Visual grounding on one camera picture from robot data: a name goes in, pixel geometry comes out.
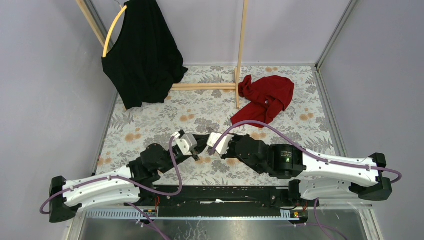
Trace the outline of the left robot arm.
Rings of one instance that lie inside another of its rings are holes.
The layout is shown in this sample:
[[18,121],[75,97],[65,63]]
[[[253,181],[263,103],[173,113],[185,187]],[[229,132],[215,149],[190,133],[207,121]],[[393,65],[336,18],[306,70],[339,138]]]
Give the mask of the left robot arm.
[[160,144],[149,145],[140,156],[126,165],[107,173],[67,180],[54,177],[50,183],[49,198],[40,213],[49,216],[50,223],[73,219],[77,212],[95,207],[141,203],[148,206],[158,195],[175,196],[181,192],[182,179],[174,192],[154,189],[154,182],[189,158],[199,160],[209,144],[209,135],[176,132],[165,149]]

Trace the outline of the wooden hanger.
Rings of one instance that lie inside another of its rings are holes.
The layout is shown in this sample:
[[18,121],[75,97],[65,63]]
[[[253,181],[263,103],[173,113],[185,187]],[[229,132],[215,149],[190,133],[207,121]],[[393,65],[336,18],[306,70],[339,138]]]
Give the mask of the wooden hanger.
[[106,38],[105,38],[105,42],[104,42],[104,47],[103,47],[103,52],[102,52],[102,58],[105,58],[107,56],[107,53],[110,51],[109,50],[109,44],[111,41],[111,37],[113,34],[113,31],[119,21],[119,19],[121,18],[121,16],[125,13],[125,11],[127,10],[128,6],[124,5],[121,10],[119,11],[119,13],[116,15],[116,17],[114,18],[113,22],[110,25],[110,28],[107,32]]

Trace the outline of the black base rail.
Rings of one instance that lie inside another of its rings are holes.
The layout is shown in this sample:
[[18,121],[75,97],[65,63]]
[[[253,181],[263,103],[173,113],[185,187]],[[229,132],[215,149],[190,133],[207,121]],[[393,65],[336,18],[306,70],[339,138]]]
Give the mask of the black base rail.
[[293,189],[273,186],[184,186],[175,196],[145,190],[140,196],[135,206],[151,207],[162,218],[271,218],[285,210],[305,212],[320,206]]

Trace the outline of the wooden rack frame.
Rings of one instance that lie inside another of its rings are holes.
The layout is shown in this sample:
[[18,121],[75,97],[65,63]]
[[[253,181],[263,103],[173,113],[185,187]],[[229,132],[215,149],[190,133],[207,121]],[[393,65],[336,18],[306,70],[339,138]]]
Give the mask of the wooden rack frame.
[[[100,18],[97,15],[95,8],[89,4],[92,2],[90,0],[76,0],[78,7],[83,13],[85,19],[90,25],[95,36],[99,40],[101,46],[104,49],[105,39],[107,37],[108,31],[105,30],[105,27],[101,23]],[[239,94],[239,84],[241,79],[241,66],[243,59],[243,50],[245,42],[245,32],[246,32],[246,22],[247,22],[247,12],[248,12],[247,0],[243,1],[243,10],[241,18],[241,28],[240,28],[240,40],[238,48],[238,57],[237,65],[234,69],[234,83],[176,83],[171,87],[171,91],[214,91],[214,90],[234,90],[235,92],[235,107],[240,109],[240,94]]]

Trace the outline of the black garment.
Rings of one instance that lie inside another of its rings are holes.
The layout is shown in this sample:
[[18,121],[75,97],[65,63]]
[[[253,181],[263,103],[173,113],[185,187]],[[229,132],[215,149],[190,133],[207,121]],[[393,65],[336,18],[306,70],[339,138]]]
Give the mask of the black garment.
[[155,0],[129,0],[113,48],[102,58],[106,76],[127,110],[163,103],[188,71]]

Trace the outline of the red cloth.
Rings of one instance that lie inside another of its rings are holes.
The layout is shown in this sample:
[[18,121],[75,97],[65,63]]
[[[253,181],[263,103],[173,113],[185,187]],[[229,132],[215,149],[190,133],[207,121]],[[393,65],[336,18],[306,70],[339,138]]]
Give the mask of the red cloth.
[[246,76],[238,85],[238,93],[250,103],[231,117],[231,123],[258,121],[270,124],[288,108],[294,89],[295,84],[287,77],[272,75],[253,82],[251,75]]

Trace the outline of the floral table cover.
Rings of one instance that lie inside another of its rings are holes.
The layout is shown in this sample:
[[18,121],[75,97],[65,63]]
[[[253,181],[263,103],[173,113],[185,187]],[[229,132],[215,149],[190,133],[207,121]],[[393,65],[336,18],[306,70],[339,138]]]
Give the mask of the floral table cover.
[[[280,76],[294,83],[288,108],[271,125],[302,147],[334,155],[328,121],[323,111],[311,66],[243,66],[242,76],[254,81]],[[164,103],[145,103],[127,110],[117,99],[105,142],[97,162],[98,174],[118,169],[139,157],[151,144],[168,148],[173,133],[204,135],[206,127],[222,133],[237,113],[233,90],[171,91]],[[267,174],[258,174],[235,158],[221,159],[203,152],[198,161],[188,159],[178,166],[184,185],[286,186]]]

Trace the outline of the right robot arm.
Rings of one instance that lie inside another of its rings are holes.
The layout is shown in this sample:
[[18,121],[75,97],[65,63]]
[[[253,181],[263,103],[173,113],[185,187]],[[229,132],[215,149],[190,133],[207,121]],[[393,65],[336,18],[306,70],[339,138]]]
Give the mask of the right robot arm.
[[392,183],[383,173],[387,166],[382,153],[365,158],[326,155],[290,144],[268,145],[249,135],[227,135],[215,144],[221,158],[236,158],[258,174],[289,180],[287,201],[293,206],[305,200],[357,195],[366,201],[385,201]]

